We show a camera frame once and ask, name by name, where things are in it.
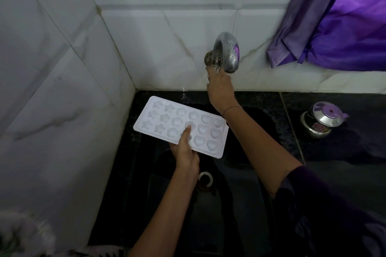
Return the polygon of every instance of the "faucet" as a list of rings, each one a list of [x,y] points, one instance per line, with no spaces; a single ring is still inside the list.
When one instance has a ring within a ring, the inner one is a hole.
[[[223,68],[227,73],[234,73],[239,68],[240,52],[236,38],[229,32],[217,36],[213,50],[205,55],[206,66]]]

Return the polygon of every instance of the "wall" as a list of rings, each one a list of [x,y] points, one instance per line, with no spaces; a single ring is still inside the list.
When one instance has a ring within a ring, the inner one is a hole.
[[[93,0],[0,3],[0,210],[86,245],[134,86]]]
[[[138,89],[204,90],[205,54],[222,31],[240,46],[237,90],[386,92],[386,74],[291,63],[265,50],[290,0],[95,0]]]

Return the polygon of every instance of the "hand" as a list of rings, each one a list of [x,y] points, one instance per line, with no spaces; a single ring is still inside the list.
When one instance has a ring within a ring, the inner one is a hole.
[[[196,151],[192,151],[188,143],[191,126],[188,125],[181,135],[178,144],[169,143],[170,149],[176,158],[176,171],[182,172],[197,181],[200,170],[200,158]]]
[[[230,76],[225,73],[224,69],[221,68],[220,72],[217,73],[214,67],[208,66],[206,71],[209,75],[206,90],[213,107],[221,114],[226,108],[237,105]]]

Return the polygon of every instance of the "silicone mold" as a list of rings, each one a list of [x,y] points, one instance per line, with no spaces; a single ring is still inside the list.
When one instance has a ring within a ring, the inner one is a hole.
[[[218,115],[152,96],[134,124],[134,130],[177,144],[191,125],[192,150],[221,158],[229,127]]]

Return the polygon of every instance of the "faucet spout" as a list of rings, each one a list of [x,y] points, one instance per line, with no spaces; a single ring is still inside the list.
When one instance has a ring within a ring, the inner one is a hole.
[[[213,51],[205,56],[206,65],[223,68],[227,73],[234,73],[239,68],[239,61],[239,44],[229,32],[219,34]]]

